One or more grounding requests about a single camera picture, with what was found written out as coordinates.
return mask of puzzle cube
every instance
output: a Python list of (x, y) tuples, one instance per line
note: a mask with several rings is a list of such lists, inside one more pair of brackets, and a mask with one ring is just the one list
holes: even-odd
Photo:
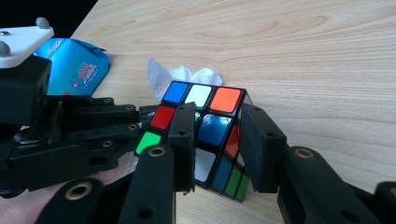
[(162, 141), (179, 105), (195, 102), (195, 183), (243, 201), (249, 182), (239, 154), (242, 104), (252, 104), (244, 89), (173, 81), (153, 115), (136, 153)]

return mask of wooden table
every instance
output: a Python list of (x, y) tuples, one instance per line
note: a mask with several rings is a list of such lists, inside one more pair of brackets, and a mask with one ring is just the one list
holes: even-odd
[[(373, 192), (396, 179), (396, 2), (99, 0), (73, 35), (107, 50), (94, 97), (158, 104), (147, 59), (212, 67), (247, 89), (289, 138)], [(203, 189), (177, 195), (178, 223), (282, 222), (276, 195), (242, 203)]]

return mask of crumpled tissue paper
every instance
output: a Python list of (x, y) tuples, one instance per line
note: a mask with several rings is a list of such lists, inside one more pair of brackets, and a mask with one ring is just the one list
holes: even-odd
[(211, 68), (203, 68), (196, 73), (185, 66), (167, 70), (163, 65), (150, 57), (148, 58), (147, 69), (147, 85), (154, 91), (155, 98), (158, 100), (158, 102), (161, 101), (173, 80), (214, 86), (222, 85), (222, 79), (219, 73)]

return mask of blue package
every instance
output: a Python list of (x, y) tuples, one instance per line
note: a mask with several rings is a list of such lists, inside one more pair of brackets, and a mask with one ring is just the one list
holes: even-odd
[(52, 61), (47, 95), (92, 95), (108, 72), (104, 51), (76, 39), (45, 42), (35, 55)]

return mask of red square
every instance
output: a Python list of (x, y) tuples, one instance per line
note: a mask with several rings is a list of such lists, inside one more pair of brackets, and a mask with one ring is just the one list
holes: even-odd
[(155, 111), (155, 114), (152, 117), (150, 125), (152, 127), (156, 127), (164, 130), (168, 127), (168, 124), (171, 121), (174, 113), (175, 113), (174, 108), (160, 105), (158, 106), (157, 111)]

